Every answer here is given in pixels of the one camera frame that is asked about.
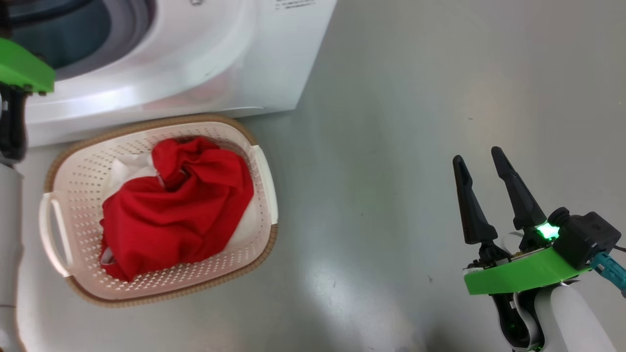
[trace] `brown woven rim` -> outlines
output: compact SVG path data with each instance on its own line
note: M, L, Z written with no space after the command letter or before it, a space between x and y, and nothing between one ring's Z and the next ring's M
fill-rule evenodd
M225 123L227 125L233 126L237 130L239 130L241 133L243 133L243 135L248 139L250 144L252 145L258 144L254 136L250 133L250 131L248 131L241 123L231 118L219 116L219 115L199 114L199 115L189 115L189 116L181 116L181 117L174 117L174 118L164 118L162 120L139 123L137 125L133 125L133 126L121 128L119 130L115 130L109 133L105 133L98 137L87 139L87 140L75 143L74 145L70 146L63 153L59 154L59 156L56 157L56 159L50 166L50 169L48 170L48 174L46 176L46 181L44 184L44 192L47 193L47 192L53 191L54 180L56 178L56 174L59 168L61 167L63 162L65 162L65 160L69 158L70 155L74 154L78 150L84 149L86 147L90 147L92 145L95 145L95 144L98 144L98 143L101 143L101 142L104 142L113 138L121 137L124 135L129 135L131 133L151 130L153 128L167 127L167 126L172 126L172 125L184 125L186 123L195 123L195 122ZM74 276L68 276L65 278L65 280L77 295L81 296L85 301L88 301L89 303L93 303L101 307L124 308L124 307L132 307L132 306L139 306L142 304L160 302L166 299L182 297L188 294L200 292L204 289L221 285L227 281L246 275L247 273L253 271L254 269L258 268L259 265L261 265L261 263L263 263L266 260L266 258L270 255L270 253L272 252L272 249L274 248L274 244L276 243L277 235L278 235L278 224L274 224L272 225L270 229L270 238L269 238L269 241L267 242L267 245L265 246L265 249L263 249L263 252L261 253L261 255L257 257L250 264L240 269L237 269L235 271L232 271L228 274L222 275L220 277L216 277L215 279L201 282L199 284L195 284L189 287L183 287L181 289L177 289L174 291L161 293L161 294L153 294L150 296L143 296L143 297L129 298L129 299L103 299L87 291L74 278Z

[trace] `green plastic part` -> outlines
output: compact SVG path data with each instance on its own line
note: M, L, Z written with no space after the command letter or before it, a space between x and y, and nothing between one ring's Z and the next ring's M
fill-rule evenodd
M10 40L0 38L0 82L20 87L31 86L33 92L54 91L54 69Z
M589 271L576 270L554 248L547 248L510 263L465 275L469 294L521 292L567 281Z

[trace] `red cloth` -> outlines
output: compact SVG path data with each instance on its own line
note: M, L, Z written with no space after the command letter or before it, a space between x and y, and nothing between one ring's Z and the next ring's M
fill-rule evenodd
M204 138L164 140L152 151L159 177L128 181L103 204L102 265L120 280L221 252L254 193L245 160Z

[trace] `gray floor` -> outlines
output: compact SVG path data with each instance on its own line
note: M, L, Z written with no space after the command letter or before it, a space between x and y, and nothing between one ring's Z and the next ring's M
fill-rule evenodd
M452 157L487 218L513 230L490 147L546 212L595 210L626 229L626 3L339 0L296 111L244 119L280 208L255 272L137 308L97 308L47 263L36 225L44 172L25 175L18 320L30 351L508 351L488 297L471 297ZM616 254L624 262L626 256ZM626 302L577 285L618 350Z

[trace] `green light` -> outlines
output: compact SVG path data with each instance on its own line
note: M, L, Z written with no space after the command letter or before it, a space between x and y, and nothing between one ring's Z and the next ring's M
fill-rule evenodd
M547 222L539 227L537 227L539 233L545 239L557 239L558 238L558 227L552 226Z

